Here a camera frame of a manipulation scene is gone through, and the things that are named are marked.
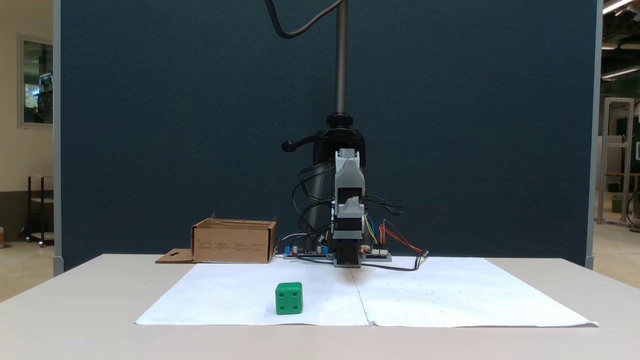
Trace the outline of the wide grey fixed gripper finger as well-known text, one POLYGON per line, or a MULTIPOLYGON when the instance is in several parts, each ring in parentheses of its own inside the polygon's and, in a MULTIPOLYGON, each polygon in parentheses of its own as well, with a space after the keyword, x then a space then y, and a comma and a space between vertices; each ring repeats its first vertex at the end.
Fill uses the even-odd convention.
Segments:
POLYGON ((365 214, 365 206, 359 197, 350 197, 340 204, 341 219, 361 219, 365 214))

